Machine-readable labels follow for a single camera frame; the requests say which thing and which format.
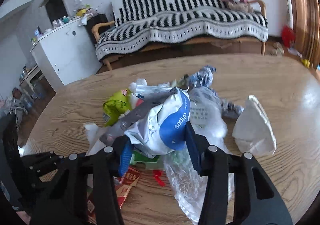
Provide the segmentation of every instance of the yellow object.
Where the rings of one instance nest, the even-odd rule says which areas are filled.
[[[82,16],[86,11],[87,9],[81,9],[76,13],[76,16]]]
[[[132,110],[129,93],[130,91],[126,89],[118,91],[103,104],[104,126],[112,126],[118,121],[121,114],[124,114],[127,110]]]
[[[302,64],[306,67],[306,68],[310,68],[310,61],[307,59],[301,59]]]

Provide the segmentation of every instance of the blue label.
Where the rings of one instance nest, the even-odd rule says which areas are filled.
[[[173,150],[184,148],[185,126],[190,112],[190,100],[180,90],[178,90],[182,106],[175,113],[170,114],[160,125],[159,134],[162,142]]]

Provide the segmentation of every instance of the metal screw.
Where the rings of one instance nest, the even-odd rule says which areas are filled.
[[[105,147],[103,151],[105,151],[106,153],[111,153],[113,151],[113,147]]]
[[[122,122],[121,129],[125,130],[126,128],[127,128],[127,123],[126,122]]]
[[[244,157],[247,158],[247,159],[252,159],[253,156],[252,156],[251,153],[245,152],[245,153],[244,153]]]
[[[217,152],[218,151],[218,148],[216,146],[209,146],[208,149],[211,152]]]
[[[77,158],[78,158],[78,155],[75,154],[75,153],[69,155],[69,159],[70,159],[70,160],[75,160],[75,159],[77,159]]]

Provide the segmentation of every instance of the white cabinet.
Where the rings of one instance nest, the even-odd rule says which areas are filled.
[[[95,47],[80,18],[41,37],[31,49],[43,75],[55,92],[95,74],[101,67]]]

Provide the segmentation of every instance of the wooden table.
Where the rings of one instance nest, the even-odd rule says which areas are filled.
[[[257,158],[276,185],[296,223],[320,190],[320,86],[301,63],[290,58],[259,55],[206,55],[138,64],[94,75],[60,90],[38,119],[25,154],[54,150],[68,156],[87,151],[84,123],[102,126],[102,104],[137,78],[149,85],[192,74],[202,66],[217,68],[213,87],[220,97],[244,105],[254,94],[264,107],[277,140],[273,156]],[[240,154],[227,121],[227,147]],[[126,224],[191,222],[180,210],[168,180],[160,187],[144,171],[121,209]],[[229,203],[231,221],[233,200]]]

